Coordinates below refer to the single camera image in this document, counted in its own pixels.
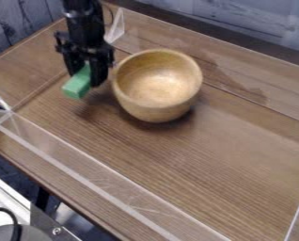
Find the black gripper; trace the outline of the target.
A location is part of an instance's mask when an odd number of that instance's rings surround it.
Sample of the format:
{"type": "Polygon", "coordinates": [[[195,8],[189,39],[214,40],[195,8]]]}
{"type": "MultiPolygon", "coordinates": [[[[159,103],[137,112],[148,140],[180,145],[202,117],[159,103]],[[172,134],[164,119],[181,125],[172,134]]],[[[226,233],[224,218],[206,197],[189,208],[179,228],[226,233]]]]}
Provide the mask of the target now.
{"type": "Polygon", "coordinates": [[[55,50],[64,57],[69,76],[73,76],[89,60],[91,86],[99,87],[108,78],[115,50],[104,39],[105,22],[99,0],[60,0],[68,31],[56,31],[55,50]]]}

